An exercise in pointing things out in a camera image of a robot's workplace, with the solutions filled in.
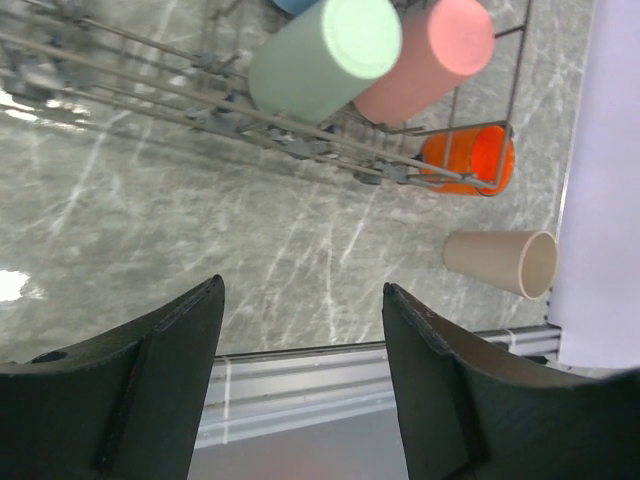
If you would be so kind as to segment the green plastic cup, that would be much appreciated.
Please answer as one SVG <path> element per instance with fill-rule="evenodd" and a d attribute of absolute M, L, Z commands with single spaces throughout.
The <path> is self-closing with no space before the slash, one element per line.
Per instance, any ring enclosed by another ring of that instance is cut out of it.
<path fill-rule="evenodd" d="M 248 90 L 258 109 L 318 125 L 391 70 L 401 48 L 391 2 L 319 1 L 254 53 Z"/>

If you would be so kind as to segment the orange mug black handle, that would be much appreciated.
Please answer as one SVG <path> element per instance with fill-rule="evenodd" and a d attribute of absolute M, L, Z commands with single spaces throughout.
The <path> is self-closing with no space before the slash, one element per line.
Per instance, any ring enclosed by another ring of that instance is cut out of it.
<path fill-rule="evenodd" d="M 476 179 L 494 184 L 501 161 L 505 138 L 503 126 L 491 125 L 481 128 L 459 130 L 451 134 L 448 160 L 445 150 L 448 133 L 431 135 L 422 146 L 422 160 L 429 165 L 446 168 L 458 174 L 473 174 Z M 495 196 L 502 193 L 513 173 L 515 151 L 511 139 L 507 141 L 500 181 L 495 188 L 478 188 L 469 184 L 443 183 L 430 189 L 441 194 L 467 196 Z"/>

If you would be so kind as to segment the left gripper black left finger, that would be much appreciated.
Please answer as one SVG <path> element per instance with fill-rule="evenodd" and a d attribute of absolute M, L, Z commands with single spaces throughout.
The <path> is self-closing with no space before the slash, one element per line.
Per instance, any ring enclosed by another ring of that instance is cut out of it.
<path fill-rule="evenodd" d="M 1 367 L 5 479 L 184 479 L 225 304 L 220 276 L 88 340 Z"/>

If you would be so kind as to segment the pink plastic cup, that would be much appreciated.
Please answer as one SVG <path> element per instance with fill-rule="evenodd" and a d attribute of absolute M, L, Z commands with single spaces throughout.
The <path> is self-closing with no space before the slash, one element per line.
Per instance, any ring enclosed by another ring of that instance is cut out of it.
<path fill-rule="evenodd" d="M 441 0 L 405 17 L 394 67 L 353 100 L 373 124 L 410 120 L 488 65 L 495 46 L 489 12 L 475 0 Z"/>

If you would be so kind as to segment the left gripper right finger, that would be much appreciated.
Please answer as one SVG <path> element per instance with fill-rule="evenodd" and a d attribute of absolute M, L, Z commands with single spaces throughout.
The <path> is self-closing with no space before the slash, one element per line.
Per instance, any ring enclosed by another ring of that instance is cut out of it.
<path fill-rule="evenodd" d="M 412 479 L 635 479 L 639 374 L 602 379 L 514 355 L 396 284 L 383 325 Z"/>

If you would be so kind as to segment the beige plastic cup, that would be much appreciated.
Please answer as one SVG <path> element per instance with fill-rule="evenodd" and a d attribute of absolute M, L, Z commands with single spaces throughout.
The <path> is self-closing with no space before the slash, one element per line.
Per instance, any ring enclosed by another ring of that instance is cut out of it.
<path fill-rule="evenodd" d="M 546 231 L 456 231 L 443 248 L 447 269 L 527 299 L 554 281 L 559 253 Z"/>

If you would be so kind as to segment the blue plastic cup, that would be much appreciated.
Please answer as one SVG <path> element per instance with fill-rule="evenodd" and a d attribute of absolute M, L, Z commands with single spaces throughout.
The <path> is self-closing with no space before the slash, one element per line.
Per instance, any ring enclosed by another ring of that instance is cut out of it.
<path fill-rule="evenodd" d="M 318 0 L 273 0 L 276 7 L 294 16 L 302 14 L 317 2 Z"/>

